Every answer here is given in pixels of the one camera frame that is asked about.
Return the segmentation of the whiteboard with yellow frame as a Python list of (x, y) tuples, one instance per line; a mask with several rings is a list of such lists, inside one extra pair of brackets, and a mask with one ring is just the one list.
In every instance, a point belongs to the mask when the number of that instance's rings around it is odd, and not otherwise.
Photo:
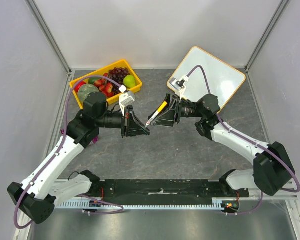
[(246, 81), (244, 73), (198, 46), (193, 46), (188, 50), (177, 46), (172, 47), (169, 50), (169, 56), (176, 58), (174, 64), (176, 70), (170, 80), (181, 80), (194, 67), (203, 67), (203, 70), (200, 68), (194, 70), (189, 81), (185, 83), (186, 90), (183, 95), (185, 100), (197, 102), (210, 91), (218, 97), (218, 104), (223, 109)]

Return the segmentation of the white marker with yellow cap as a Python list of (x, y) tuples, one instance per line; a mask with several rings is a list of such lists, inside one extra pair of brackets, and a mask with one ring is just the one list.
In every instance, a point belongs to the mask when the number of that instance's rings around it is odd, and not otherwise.
[(147, 121), (145, 126), (149, 126), (151, 122), (162, 112), (162, 110), (168, 105), (166, 101), (164, 101), (160, 107), (154, 112), (154, 114), (150, 117), (150, 119)]

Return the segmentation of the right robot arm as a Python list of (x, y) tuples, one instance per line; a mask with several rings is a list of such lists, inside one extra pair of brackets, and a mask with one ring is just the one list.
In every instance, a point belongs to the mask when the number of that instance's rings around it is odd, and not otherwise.
[(167, 94), (145, 126), (172, 128), (182, 118), (198, 118), (195, 127), (200, 136), (228, 147), (250, 162), (251, 169), (235, 169), (225, 174), (225, 181), (219, 184), (219, 191), (225, 197), (240, 189), (259, 189), (268, 196), (274, 196), (278, 191), (300, 191), (285, 147), (277, 141), (270, 144), (235, 130), (221, 119), (219, 110), (218, 98), (213, 94), (207, 94), (197, 102)]

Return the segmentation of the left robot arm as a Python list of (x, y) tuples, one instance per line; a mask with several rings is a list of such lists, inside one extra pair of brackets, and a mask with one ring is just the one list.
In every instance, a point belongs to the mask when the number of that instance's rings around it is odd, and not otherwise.
[(92, 92), (83, 102), (83, 109), (68, 123), (62, 137), (40, 166), (22, 183), (12, 182), (8, 194), (18, 211), (26, 214), (32, 223), (41, 224), (55, 207), (83, 194), (96, 196), (100, 191), (99, 177), (89, 170), (74, 179), (55, 186), (65, 168), (85, 150), (100, 133), (100, 128), (119, 129), (122, 137), (150, 135), (150, 130), (136, 117), (133, 110), (135, 95), (127, 90), (119, 96), (119, 111), (108, 110), (106, 96)]

